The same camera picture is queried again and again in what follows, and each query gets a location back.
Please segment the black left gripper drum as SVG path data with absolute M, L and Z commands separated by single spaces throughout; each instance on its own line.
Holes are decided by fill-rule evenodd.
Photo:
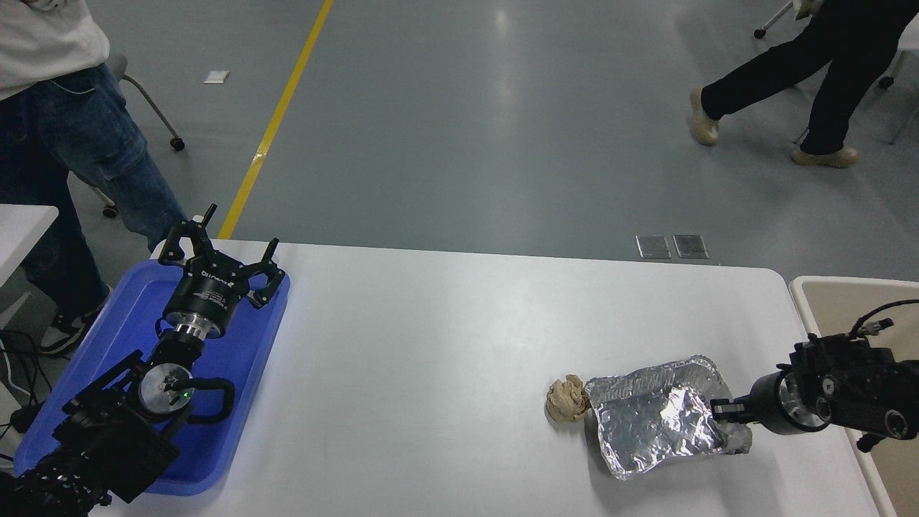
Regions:
M 222 337 L 248 292 L 248 281 L 239 274 L 243 262 L 218 253 L 212 258 L 188 259 L 174 294 L 164 308 L 168 324 L 177 327 L 188 320 L 210 323 L 208 337 Z

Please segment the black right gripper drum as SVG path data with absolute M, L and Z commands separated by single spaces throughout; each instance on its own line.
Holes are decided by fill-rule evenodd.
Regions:
M 760 377 L 750 390 L 750 413 L 755 421 L 774 433 L 791 433 L 791 426 L 785 418 L 785 410 L 779 399 L 779 387 L 785 378 L 784 372 L 775 372 Z

